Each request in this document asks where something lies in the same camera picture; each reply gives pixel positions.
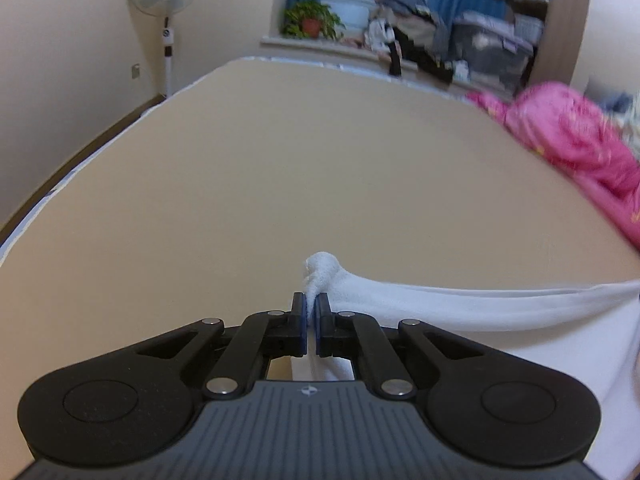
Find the green leaves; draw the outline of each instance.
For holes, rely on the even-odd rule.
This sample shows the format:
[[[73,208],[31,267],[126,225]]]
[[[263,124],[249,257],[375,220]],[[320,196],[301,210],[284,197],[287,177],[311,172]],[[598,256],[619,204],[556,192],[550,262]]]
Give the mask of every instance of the green leaves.
[[[282,33],[295,38],[308,38],[309,35],[302,31],[302,20],[305,18],[316,19],[321,22],[320,34],[328,40],[338,40],[343,33],[336,32],[337,27],[344,24],[340,16],[331,12],[331,7],[313,0],[297,2],[293,7],[284,11],[285,26]]]

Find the window sill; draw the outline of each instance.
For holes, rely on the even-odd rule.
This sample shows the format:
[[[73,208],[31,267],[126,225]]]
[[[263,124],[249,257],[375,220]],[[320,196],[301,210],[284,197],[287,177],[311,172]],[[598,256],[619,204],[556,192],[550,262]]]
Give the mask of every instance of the window sill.
[[[382,64],[385,67],[385,71],[388,69],[388,62],[382,61],[370,50],[363,48],[353,48],[352,46],[346,46],[335,41],[328,40],[295,40],[293,38],[283,38],[282,36],[264,36],[260,40],[260,44],[265,46],[278,46],[281,48],[295,48],[299,50],[310,50],[314,52],[320,52],[322,54],[332,54],[334,56],[351,57],[355,59],[368,60],[370,62],[376,62]],[[479,84],[471,81],[458,81],[453,80],[450,84],[445,84],[438,81],[436,78],[428,75],[426,72],[418,70],[418,65],[412,61],[401,60],[400,65],[403,70],[408,72],[415,72],[416,76],[422,78],[428,78],[427,84],[433,86],[441,91],[448,92],[453,95],[464,96],[468,92],[484,92],[489,91],[498,96],[505,102],[512,102],[514,97],[505,92],[500,92],[497,89],[484,88]]]
[[[357,59],[366,59],[373,62],[383,62],[378,59],[378,55],[364,48],[354,48],[346,46],[335,41],[328,40],[295,40],[293,38],[283,38],[282,36],[264,36],[260,40],[260,44],[282,46],[286,48],[299,48],[302,50],[315,50],[326,54],[335,54],[337,56],[354,57]],[[418,66],[407,60],[401,60],[400,66],[405,70],[418,72]]]

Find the gray ribbed plate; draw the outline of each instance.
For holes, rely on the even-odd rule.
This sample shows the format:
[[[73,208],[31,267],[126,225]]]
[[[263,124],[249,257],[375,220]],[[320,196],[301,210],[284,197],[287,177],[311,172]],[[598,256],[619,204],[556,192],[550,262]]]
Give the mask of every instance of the gray ribbed plate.
[[[20,480],[596,480],[573,462],[541,470],[486,466],[444,446],[406,402],[359,381],[259,381],[247,396],[210,402],[191,431],[148,460],[79,470],[41,460]]]

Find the logo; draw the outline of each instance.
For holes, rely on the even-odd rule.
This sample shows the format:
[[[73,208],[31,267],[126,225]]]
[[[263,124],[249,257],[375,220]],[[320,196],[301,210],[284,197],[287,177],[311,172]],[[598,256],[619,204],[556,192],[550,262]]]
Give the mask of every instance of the logo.
[[[308,384],[307,386],[300,388],[300,393],[303,395],[306,395],[307,397],[314,396],[319,391],[320,390],[318,390],[315,386],[312,386],[311,384]]]

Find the flower pot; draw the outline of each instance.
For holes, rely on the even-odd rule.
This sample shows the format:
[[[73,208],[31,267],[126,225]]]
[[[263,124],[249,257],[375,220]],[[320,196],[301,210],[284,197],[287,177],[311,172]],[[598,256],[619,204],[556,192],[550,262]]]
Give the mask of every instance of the flower pot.
[[[315,18],[305,18],[302,20],[302,32],[308,34],[310,38],[314,40],[318,39],[320,36],[320,28],[322,27],[322,22]]]

